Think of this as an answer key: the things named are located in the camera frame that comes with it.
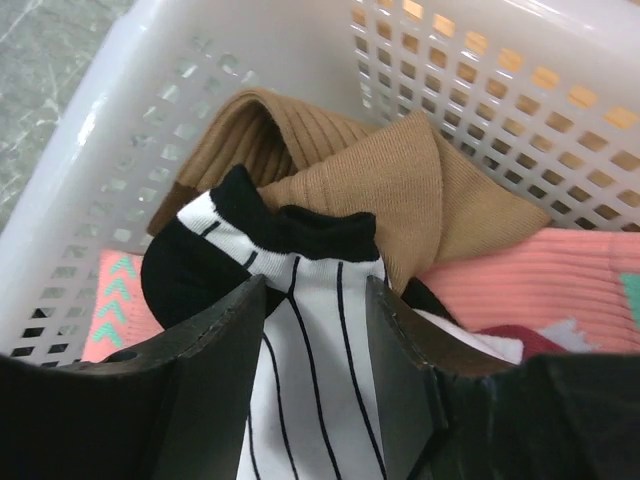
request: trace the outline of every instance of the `mint green chevron pattern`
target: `mint green chevron pattern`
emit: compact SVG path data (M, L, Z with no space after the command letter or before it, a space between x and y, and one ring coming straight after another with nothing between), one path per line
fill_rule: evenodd
M91 336L91 339L94 342L98 343L100 340L102 340L105 337L108 338L109 340L111 340L111 342L117 348L124 347L124 343L122 342L122 339L120 338L120 335L118 335L118 332L116 332L116 329L113 328L113 324L111 322L105 323L98 330L93 332L93 335Z
M640 274L622 273L620 280L624 285L624 292L629 300L631 315L636 322L636 327L640 328Z

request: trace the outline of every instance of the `ribbed knit fabric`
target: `ribbed knit fabric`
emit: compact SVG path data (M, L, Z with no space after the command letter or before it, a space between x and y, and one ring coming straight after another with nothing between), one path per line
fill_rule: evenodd
M101 362L163 331L144 300L141 265L142 257L127 253L105 250L100 255L96 308L83 361Z
M468 330L567 319L596 351L640 350L640 235L547 228L420 279Z
M219 112L149 225L157 234L185 203L244 164L272 210L297 205L376 216L376 244L394 290L434 263L511 246L545 226L538 207L499 187L415 112L384 129L266 90Z

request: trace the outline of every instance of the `white fabric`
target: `white fabric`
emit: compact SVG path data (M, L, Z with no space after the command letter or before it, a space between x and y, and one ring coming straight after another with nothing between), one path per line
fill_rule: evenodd
M383 458L365 312L366 280L369 275L384 278L382 260L312 261L297 253L266 251L218 215L208 194L184 207L178 218L198 235L219 222L205 237L211 244L241 265L253 257L248 267L251 274L265 275L267 285L273 289L292 292L265 321L266 339L260 350L237 479L383 478L375 453L377 448ZM343 298L346 331L341 322L339 295ZM273 348L275 365L267 341ZM348 348L355 378L349 367ZM274 366L280 382L280 403ZM315 385L312 371L316 375ZM370 422L372 436L365 418ZM335 457L335 466L330 452Z

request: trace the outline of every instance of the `sock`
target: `sock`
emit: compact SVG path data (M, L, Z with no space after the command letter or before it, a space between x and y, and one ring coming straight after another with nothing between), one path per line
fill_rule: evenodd
M365 287L385 277L375 218L272 214L243 167L151 242L142 286L168 328L265 275L268 318L239 479L384 477Z
M549 222L476 169L423 113L374 130L266 90L241 92L182 167L149 232L243 163L274 211L375 214L376 243L401 293L434 263L511 246Z
M144 301L141 263L141 257L114 250L100 254L96 307L83 361L101 362L163 331Z
M621 353L640 350L639 278L639 234L552 228L420 276L467 330L520 325L576 351Z

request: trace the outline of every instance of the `black object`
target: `black object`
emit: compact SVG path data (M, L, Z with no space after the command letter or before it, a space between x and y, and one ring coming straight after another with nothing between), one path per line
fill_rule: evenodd
M100 364L1 357L1 478L235 479L264 312L256 276Z
M367 326L389 480L640 478L640 356L510 366L428 325L375 278Z

